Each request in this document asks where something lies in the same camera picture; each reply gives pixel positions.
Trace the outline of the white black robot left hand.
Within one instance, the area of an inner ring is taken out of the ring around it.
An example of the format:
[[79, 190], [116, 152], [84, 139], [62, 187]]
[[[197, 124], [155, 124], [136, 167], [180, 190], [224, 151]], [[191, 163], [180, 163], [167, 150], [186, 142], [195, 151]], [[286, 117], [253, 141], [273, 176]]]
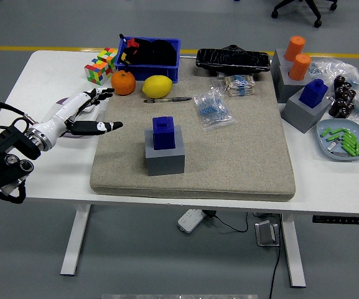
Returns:
[[98, 105], [102, 100], [113, 96], [113, 88], [94, 88], [67, 98], [62, 107], [48, 121], [36, 123], [27, 130], [29, 139], [41, 150], [51, 150], [57, 139], [69, 132], [78, 136], [97, 136], [123, 127], [123, 123], [102, 121], [76, 121], [85, 108]]

